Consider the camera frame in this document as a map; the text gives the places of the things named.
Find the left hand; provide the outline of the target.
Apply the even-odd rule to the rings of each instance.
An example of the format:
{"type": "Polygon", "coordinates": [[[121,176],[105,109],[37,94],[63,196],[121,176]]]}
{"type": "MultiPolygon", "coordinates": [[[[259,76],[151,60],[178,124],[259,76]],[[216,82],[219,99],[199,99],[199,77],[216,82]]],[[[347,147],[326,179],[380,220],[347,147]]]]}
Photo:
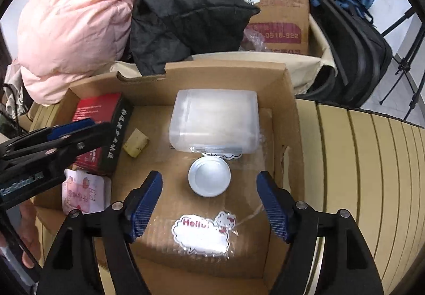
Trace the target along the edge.
{"type": "Polygon", "coordinates": [[[41,257],[36,208],[30,199],[7,211],[10,222],[35,260],[41,257]]]}

